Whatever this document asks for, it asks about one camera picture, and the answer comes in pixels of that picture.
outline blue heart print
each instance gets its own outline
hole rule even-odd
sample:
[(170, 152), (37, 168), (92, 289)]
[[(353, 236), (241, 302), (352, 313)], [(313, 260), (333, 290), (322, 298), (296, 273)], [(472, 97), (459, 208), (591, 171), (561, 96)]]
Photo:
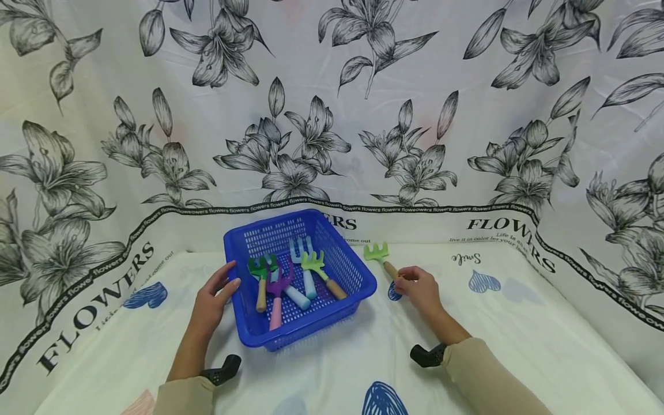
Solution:
[(544, 305), (544, 301), (532, 288), (514, 278), (508, 278), (503, 285), (503, 295), (513, 303), (521, 303), (527, 299), (531, 303)]
[(399, 294), (394, 289), (394, 281), (392, 281), (392, 283), (390, 284), (390, 288), (387, 290), (387, 296), (392, 301), (399, 301), (401, 299), (401, 297), (403, 297), (403, 295)]
[(377, 380), (367, 390), (362, 415), (408, 415), (408, 411), (394, 388)]
[(274, 409), (272, 415), (307, 415), (307, 406), (299, 396), (289, 396)]
[(150, 308), (157, 308), (168, 297), (168, 291), (161, 282), (136, 291), (124, 303), (125, 308), (135, 309), (147, 304)]
[(468, 281), (468, 287), (476, 293), (483, 293), (487, 290), (500, 291), (500, 281), (492, 276), (480, 274), (473, 270), (473, 276)]

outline black plastic clip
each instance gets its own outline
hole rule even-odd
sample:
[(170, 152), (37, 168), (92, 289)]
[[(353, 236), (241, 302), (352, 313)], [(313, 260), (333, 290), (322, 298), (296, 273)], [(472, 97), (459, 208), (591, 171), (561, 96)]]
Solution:
[(443, 354), (445, 353), (446, 346), (439, 344), (431, 351), (425, 350), (420, 345), (415, 345), (410, 350), (410, 358), (421, 367), (435, 367), (443, 363)]
[(220, 386), (233, 379), (240, 369), (242, 358), (238, 355), (228, 355), (220, 369), (207, 369), (201, 372), (201, 376), (208, 378), (213, 385)]

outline wooden handle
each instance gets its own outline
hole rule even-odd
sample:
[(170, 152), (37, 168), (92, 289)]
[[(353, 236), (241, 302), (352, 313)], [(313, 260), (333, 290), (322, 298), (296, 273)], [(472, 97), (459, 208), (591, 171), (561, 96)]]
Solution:
[(396, 268), (387, 261), (382, 263), (382, 267), (385, 268), (385, 271), (387, 271), (390, 277), (392, 277), (392, 280), (396, 281), (397, 277), (399, 276), (399, 271), (397, 271)]
[(261, 278), (258, 282), (258, 300), (256, 301), (256, 311), (259, 313), (264, 313), (268, 308), (268, 304), (265, 301), (265, 285), (267, 281), (264, 278)]
[(337, 299), (344, 299), (348, 297), (346, 295), (346, 292), (343, 290), (343, 288), (339, 287), (339, 284), (335, 282), (335, 280), (332, 280), (331, 278), (328, 278), (327, 281), (325, 282), (325, 285), (327, 286), (327, 289), (330, 290), (330, 292), (337, 298)]

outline beige sleeve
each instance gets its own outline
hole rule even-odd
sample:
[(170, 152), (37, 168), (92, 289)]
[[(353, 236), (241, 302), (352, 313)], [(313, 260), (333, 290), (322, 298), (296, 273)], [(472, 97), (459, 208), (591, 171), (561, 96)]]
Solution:
[(172, 380), (159, 387), (152, 415), (210, 415), (214, 385), (209, 379)]
[(482, 339), (472, 337), (447, 347), (443, 366), (477, 415), (551, 415)]

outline white handle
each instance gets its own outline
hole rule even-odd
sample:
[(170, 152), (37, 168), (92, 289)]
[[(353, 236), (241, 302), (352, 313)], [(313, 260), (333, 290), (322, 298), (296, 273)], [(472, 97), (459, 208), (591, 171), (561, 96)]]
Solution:
[(316, 285), (313, 283), (313, 276), (311, 276), (311, 271), (304, 270), (302, 272), (302, 276), (304, 279), (304, 294), (308, 299), (316, 298)]
[(293, 286), (284, 288), (284, 293), (302, 310), (306, 310), (311, 305), (311, 301)]

